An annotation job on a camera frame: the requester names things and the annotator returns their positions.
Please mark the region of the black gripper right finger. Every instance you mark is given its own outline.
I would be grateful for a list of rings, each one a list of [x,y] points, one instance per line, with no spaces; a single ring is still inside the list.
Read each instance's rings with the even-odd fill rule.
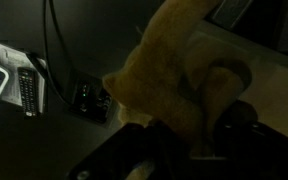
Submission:
[[[217,120],[215,154],[226,157],[242,180],[288,180],[288,137],[258,119],[237,100]]]

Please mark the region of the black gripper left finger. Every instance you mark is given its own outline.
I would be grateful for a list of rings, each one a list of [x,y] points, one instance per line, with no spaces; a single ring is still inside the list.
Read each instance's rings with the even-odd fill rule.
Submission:
[[[128,123],[68,173],[67,180],[179,180],[188,172],[187,146],[163,122]]]

